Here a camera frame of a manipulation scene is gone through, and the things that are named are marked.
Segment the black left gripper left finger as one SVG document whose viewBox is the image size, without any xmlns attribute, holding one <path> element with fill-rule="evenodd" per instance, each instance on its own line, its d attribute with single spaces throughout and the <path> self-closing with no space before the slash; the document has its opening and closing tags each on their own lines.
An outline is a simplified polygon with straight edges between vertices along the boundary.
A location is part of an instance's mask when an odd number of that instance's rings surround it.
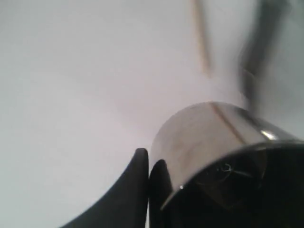
<svg viewBox="0 0 304 228">
<path fill-rule="evenodd" d="M 144 228 L 148 205 L 149 157 L 138 148 L 128 166 L 94 205 L 65 228 Z"/>
</svg>

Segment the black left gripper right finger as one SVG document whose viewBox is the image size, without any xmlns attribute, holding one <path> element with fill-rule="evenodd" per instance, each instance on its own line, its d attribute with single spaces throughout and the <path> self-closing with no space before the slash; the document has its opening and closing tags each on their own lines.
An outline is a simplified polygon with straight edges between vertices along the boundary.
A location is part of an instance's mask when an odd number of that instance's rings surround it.
<svg viewBox="0 0 304 228">
<path fill-rule="evenodd" d="M 149 177 L 149 225 L 162 228 L 162 206 L 172 191 L 171 179 L 164 159 L 153 166 Z"/>
</svg>

